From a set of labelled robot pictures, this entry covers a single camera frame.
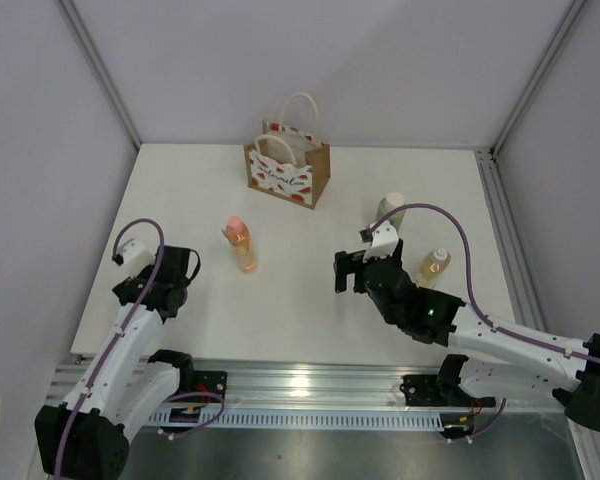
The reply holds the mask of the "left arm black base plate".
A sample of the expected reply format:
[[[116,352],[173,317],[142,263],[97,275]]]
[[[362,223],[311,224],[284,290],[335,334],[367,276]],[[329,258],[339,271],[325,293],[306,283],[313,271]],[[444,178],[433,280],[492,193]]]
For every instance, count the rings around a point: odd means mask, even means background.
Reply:
[[[179,393],[201,393],[202,396],[195,401],[204,404],[218,403],[216,398],[209,396],[210,393],[225,398],[227,391],[228,373],[219,370],[196,370],[190,379],[186,380],[184,387]]]

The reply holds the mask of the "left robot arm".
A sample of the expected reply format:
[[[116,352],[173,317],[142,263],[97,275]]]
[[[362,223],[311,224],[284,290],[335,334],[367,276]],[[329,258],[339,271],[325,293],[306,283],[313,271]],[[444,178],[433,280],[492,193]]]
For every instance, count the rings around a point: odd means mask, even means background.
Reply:
[[[56,479],[117,479],[132,440],[168,397],[195,390],[192,357],[158,350],[131,379],[147,346],[176,317],[201,268],[190,248],[167,246],[153,263],[113,288],[120,307],[103,347],[57,406],[43,406],[34,428],[45,473]]]

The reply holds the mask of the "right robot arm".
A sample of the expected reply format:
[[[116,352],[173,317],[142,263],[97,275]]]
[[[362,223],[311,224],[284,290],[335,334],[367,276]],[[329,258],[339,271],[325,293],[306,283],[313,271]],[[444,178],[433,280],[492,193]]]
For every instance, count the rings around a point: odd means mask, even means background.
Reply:
[[[600,334],[572,339],[490,319],[456,296],[418,287],[401,252],[336,253],[335,290],[346,291],[352,276],[355,292],[368,295],[387,324],[417,342],[456,348],[435,380],[443,402],[547,398],[573,422],[600,432]]]

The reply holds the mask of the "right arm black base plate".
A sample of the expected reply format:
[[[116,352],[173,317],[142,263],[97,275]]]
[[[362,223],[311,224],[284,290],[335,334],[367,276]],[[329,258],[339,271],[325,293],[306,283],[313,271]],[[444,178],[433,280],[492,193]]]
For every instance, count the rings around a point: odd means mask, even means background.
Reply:
[[[399,390],[407,406],[416,407],[471,407],[496,406],[494,397],[472,397],[457,383],[439,379],[437,375],[411,374],[402,377]]]

